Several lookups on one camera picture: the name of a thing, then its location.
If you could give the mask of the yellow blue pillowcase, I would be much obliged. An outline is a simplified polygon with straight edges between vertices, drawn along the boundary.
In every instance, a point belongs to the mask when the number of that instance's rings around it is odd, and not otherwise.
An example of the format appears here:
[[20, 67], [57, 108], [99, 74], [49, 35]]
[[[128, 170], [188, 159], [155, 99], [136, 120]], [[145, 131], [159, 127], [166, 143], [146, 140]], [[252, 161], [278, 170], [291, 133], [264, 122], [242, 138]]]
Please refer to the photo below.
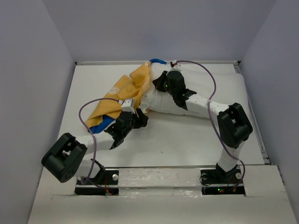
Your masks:
[[114, 121], [121, 113], [121, 105], [114, 101], [132, 98], [134, 108], [141, 104], [142, 97], [150, 89], [150, 72], [153, 64], [167, 64], [160, 59], [145, 62], [129, 76], [122, 76], [105, 95], [106, 100], [100, 100], [96, 108], [86, 120], [87, 126], [93, 133], [100, 133]]

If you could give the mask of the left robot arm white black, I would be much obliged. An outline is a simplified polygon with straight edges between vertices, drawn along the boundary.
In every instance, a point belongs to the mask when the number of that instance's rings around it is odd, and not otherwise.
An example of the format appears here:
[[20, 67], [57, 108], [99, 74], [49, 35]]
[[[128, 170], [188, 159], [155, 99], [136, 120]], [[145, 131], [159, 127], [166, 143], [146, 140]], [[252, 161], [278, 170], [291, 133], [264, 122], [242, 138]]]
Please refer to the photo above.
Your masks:
[[61, 183], [76, 176], [99, 184], [105, 177], [105, 168], [96, 159], [85, 159], [85, 156], [117, 148], [132, 129], [145, 127], [148, 119], [137, 108], [134, 113], [122, 111], [113, 124], [98, 134], [75, 137], [64, 133], [42, 158], [41, 164]]

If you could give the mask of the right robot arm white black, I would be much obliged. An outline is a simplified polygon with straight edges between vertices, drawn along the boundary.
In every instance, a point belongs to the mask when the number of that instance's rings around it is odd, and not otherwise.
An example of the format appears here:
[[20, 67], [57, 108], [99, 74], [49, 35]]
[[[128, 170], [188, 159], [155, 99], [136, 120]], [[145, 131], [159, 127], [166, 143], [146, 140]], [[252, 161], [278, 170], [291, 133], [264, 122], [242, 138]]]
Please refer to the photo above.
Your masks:
[[160, 105], [166, 106], [170, 103], [175, 108], [210, 119], [223, 147], [220, 159], [216, 163], [215, 178], [221, 183], [230, 180], [240, 161], [241, 148], [253, 132], [243, 107], [239, 103], [221, 104], [188, 89], [183, 74], [178, 70], [163, 71], [152, 83], [158, 93], [169, 95], [168, 100]]

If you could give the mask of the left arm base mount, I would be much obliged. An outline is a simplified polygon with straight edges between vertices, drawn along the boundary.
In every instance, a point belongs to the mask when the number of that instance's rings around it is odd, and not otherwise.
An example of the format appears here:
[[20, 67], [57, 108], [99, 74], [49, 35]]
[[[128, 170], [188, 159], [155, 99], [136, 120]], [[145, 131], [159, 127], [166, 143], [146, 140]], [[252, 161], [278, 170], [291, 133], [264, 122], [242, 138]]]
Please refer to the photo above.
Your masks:
[[107, 170], [97, 161], [94, 168], [100, 169], [95, 177], [90, 178], [85, 185], [77, 179], [74, 193], [78, 196], [117, 196], [119, 194], [119, 170]]

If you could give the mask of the white pillow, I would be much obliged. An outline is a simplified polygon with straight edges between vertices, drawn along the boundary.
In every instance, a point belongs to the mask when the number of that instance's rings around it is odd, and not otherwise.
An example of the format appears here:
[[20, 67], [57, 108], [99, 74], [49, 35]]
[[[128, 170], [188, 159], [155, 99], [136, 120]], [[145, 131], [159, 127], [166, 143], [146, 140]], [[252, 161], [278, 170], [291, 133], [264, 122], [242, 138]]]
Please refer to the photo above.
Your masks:
[[[187, 89], [197, 92], [204, 98], [210, 97], [214, 90], [214, 84], [210, 75], [203, 68], [199, 67], [198, 70], [182, 68], [181, 73]], [[242, 75], [238, 73], [213, 73], [212, 75], [216, 81], [216, 93], [212, 100], [227, 105], [239, 103], [246, 115], [249, 116], [248, 95]], [[139, 107], [144, 113], [152, 110], [208, 118], [207, 111], [201, 115], [198, 112], [189, 112], [178, 107], [170, 94], [156, 90], [153, 83], [150, 83], [150, 89], [143, 95]]]

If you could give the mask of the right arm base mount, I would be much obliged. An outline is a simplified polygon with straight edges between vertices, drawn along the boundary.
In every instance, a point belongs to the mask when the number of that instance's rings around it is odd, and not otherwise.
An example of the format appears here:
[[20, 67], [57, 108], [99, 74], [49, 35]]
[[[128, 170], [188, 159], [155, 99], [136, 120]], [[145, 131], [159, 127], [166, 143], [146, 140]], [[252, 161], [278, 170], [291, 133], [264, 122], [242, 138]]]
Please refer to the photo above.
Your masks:
[[245, 195], [241, 169], [236, 165], [224, 172], [218, 165], [200, 171], [201, 193], [207, 195]]

